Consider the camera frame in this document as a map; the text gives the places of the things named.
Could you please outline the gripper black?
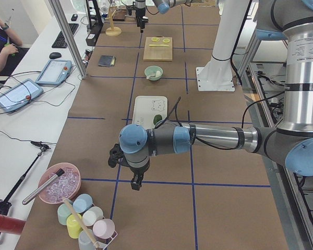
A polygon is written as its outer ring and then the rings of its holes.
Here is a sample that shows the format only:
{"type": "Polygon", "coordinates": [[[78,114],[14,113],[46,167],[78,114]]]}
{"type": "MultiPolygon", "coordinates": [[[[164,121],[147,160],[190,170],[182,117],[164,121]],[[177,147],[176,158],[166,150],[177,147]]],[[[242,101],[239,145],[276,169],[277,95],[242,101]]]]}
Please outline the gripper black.
{"type": "Polygon", "coordinates": [[[145,24],[148,22],[148,17],[146,17],[146,1],[133,1],[131,5],[126,6],[126,9],[130,16],[132,15],[132,11],[135,11],[135,21],[137,26],[140,28],[144,28],[145,24]]]}
{"type": "Polygon", "coordinates": [[[129,146],[122,149],[119,143],[116,143],[110,150],[108,165],[112,168],[116,165],[128,167],[134,176],[130,182],[133,190],[140,190],[144,173],[149,169],[150,156],[149,150],[146,145],[144,146],[129,146]]]}

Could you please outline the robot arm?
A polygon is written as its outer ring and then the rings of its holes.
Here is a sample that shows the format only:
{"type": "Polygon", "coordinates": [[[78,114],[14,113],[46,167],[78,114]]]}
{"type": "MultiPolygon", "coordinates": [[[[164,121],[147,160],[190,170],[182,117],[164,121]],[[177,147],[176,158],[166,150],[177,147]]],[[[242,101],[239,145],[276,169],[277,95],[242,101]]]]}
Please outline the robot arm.
{"type": "MultiPolygon", "coordinates": [[[[195,1],[191,0],[157,0],[153,1],[155,7],[157,8],[157,12],[155,14],[151,15],[156,15],[158,13],[160,14],[165,14],[169,11],[170,8],[173,8],[178,5],[186,5],[190,6],[191,3],[195,1]]],[[[140,32],[142,33],[146,23],[148,23],[149,19],[146,16],[146,11],[148,11],[148,8],[146,6],[146,1],[143,0],[136,0],[132,1],[131,5],[126,5],[126,10],[129,14],[129,16],[132,16],[132,11],[135,12],[135,21],[137,24],[137,27],[140,28],[140,32]]]]}
{"type": "Polygon", "coordinates": [[[108,165],[133,172],[139,190],[150,157],[187,152],[203,144],[232,151],[244,149],[268,157],[295,174],[313,176],[313,1],[260,1],[257,31],[287,40],[283,119],[274,128],[216,127],[159,121],[153,129],[129,124],[110,150],[108,165]]]}

